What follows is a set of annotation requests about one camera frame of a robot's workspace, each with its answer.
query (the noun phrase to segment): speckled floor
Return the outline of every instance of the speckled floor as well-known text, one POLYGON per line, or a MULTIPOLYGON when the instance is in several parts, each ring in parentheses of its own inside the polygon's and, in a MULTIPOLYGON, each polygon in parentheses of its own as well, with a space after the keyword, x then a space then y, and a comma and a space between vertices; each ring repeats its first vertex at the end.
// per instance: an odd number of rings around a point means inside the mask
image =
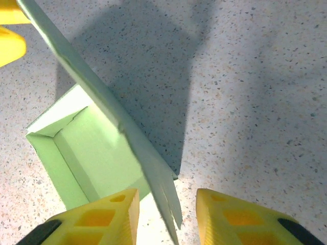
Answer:
MULTIPOLYGON (((285 212, 327 242, 326 2, 37 1, 180 172, 181 244, 197 188, 285 212)), ((0 244, 64 210, 25 127, 73 82, 31 25, 0 69, 0 244)), ((151 196, 138 244, 171 244, 151 196)))

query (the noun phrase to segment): terrazzo floor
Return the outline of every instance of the terrazzo floor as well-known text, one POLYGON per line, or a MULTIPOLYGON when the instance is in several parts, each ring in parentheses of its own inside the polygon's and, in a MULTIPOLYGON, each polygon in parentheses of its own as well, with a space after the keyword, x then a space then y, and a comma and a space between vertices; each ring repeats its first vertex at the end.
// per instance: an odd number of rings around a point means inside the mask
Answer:
MULTIPOLYGON (((287 213, 327 242, 324 0, 37 1, 179 173, 180 244, 198 188, 287 213)), ((0 68, 0 244, 64 211, 26 126, 74 83, 31 25, 0 68)), ((151 196, 137 244, 172 244, 151 196)))

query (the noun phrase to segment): open box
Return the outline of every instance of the open box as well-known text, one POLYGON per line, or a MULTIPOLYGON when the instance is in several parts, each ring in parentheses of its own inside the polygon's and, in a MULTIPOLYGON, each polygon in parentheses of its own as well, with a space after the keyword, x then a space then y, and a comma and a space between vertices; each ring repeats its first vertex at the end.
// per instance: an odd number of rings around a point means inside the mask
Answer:
POLYGON ((33 0, 17 0, 77 85, 39 116, 26 135, 67 209, 129 187, 150 191, 178 244, 182 214, 177 176, 109 88, 33 0))

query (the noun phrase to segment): black rubber pad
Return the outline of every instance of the black rubber pad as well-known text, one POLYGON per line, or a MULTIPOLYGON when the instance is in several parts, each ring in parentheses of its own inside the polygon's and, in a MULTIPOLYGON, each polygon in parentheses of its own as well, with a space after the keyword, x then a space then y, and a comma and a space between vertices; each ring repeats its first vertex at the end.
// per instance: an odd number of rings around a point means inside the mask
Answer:
POLYGON ((278 222, 304 245, 324 245, 317 237, 302 225, 285 218, 279 218, 278 222))
POLYGON ((60 225, 61 221, 58 219, 45 222, 35 227, 17 245, 41 245, 60 225))

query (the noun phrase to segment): yellow plastic part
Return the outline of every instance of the yellow plastic part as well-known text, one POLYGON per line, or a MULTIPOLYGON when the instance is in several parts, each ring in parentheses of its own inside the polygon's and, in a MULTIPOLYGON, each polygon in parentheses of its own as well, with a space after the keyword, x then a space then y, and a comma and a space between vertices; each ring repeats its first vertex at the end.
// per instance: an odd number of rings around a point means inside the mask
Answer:
POLYGON ((28 24, 16 0, 0 0, 0 25, 28 24))
POLYGON ((25 39, 0 26, 0 67, 21 58, 25 53, 25 39))
POLYGON ((209 189, 198 189, 201 245, 302 245, 279 222, 292 217, 209 189))
POLYGON ((126 189, 53 216, 62 224, 42 245, 136 244, 138 215, 138 190, 126 189))

